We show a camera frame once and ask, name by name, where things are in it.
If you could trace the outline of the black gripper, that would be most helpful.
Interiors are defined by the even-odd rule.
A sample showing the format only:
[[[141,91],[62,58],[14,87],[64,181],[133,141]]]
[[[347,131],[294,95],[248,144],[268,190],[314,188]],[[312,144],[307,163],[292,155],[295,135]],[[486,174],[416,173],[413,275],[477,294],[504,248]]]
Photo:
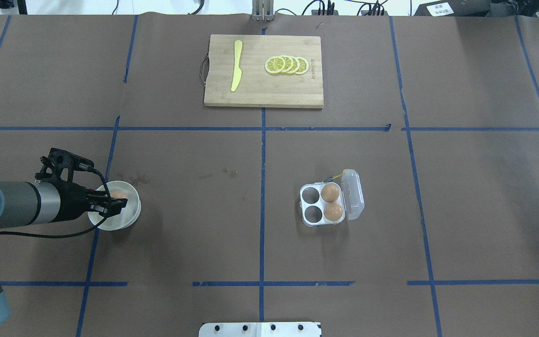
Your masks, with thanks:
[[[58,182],[55,188],[60,198],[56,222],[76,220],[86,212],[116,216],[128,204],[127,198],[110,198],[105,190],[87,189],[73,182]]]

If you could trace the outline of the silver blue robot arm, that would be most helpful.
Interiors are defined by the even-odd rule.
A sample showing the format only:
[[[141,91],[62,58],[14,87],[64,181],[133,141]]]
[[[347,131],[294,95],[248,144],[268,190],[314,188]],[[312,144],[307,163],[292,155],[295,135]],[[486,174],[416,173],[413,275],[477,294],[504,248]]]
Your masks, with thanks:
[[[0,182],[0,231],[75,220],[86,212],[110,218],[120,214],[127,204],[127,197],[114,198],[107,190],[87,189],[73,182]],[[0,282],[0,325],[9,315]]]

